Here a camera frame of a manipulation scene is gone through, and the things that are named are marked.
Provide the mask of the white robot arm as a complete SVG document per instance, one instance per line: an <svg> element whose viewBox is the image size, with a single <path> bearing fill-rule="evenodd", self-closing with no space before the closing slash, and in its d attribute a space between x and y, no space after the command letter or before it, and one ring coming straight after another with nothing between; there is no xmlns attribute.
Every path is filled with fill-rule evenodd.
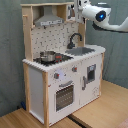
<svg viewBox="0 0 128 128"><path fill-rule="evenodd" d="M121 25L109 24L111 7L107 3L92 5L89 0L74 0L74 12L77 22L83 23L85 19L89 19L93 22L95 30L128 32L128 17Z"/></svg>

